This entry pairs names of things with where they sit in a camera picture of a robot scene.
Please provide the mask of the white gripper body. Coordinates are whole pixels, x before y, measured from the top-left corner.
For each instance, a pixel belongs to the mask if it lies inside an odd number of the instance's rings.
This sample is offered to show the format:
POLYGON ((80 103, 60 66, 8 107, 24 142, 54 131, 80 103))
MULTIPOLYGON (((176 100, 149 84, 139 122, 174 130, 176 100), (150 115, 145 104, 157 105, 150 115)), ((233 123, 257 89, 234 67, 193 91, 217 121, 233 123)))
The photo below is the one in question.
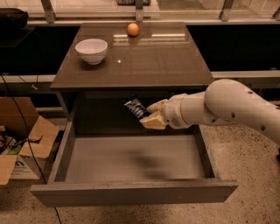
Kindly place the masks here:
POLYGON ((185 96, 186 94, 174 95, 167 100, 161 109, 164 120, 175 130, 186 129, 188 127, 181 114, 181 102, 185 96))

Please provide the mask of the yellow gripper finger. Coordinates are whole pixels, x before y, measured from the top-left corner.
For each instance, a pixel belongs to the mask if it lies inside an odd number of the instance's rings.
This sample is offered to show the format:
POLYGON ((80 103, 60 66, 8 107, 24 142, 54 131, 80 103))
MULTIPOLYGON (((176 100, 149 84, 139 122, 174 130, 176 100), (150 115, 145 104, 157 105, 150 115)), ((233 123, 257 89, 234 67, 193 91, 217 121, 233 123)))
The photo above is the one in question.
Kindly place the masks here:
POLYGON ((160 111, 162 107, 168 102, 167 99, 163 99, 161 101, 157 101, 150 106, 147 107, 147 111, 150 112, 151 114, 157 111, 160 111))
POLYGON ((165 121, 160 111, 156 111, 151 115, 141 119, 140 123, 146 129, 153 129, 153 130, 164 130, 165 127, 167 126, 167 122, 165 121))

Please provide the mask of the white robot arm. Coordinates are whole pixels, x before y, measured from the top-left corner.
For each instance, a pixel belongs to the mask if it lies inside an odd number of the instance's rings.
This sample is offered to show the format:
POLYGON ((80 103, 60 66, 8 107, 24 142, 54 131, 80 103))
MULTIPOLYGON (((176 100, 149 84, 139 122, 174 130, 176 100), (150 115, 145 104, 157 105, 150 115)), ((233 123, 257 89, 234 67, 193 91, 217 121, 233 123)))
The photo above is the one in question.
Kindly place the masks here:
POLYGON ((280 145, 280 108, 236 80, 216 80, 204 92, 176 94, 151 104, 147 110, 150 115, 140 120, 146 129, 240 123, 280 145))

